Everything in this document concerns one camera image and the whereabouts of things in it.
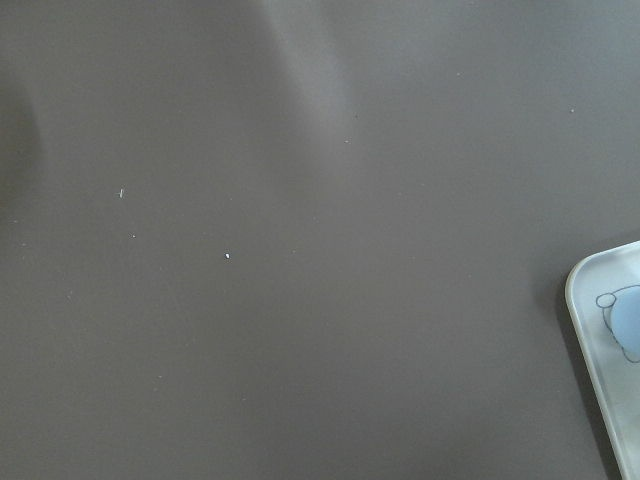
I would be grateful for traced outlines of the white tray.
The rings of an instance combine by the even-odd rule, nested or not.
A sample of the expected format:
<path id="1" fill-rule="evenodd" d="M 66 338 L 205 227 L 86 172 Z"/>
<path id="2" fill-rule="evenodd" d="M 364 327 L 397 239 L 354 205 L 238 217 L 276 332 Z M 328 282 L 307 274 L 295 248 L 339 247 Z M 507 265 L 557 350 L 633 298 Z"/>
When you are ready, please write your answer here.
<path id="1" fill-rule="evenodd" d="M 639 243 L 578 262 L 565 300 L 624 479 L 639 477 Z"/>

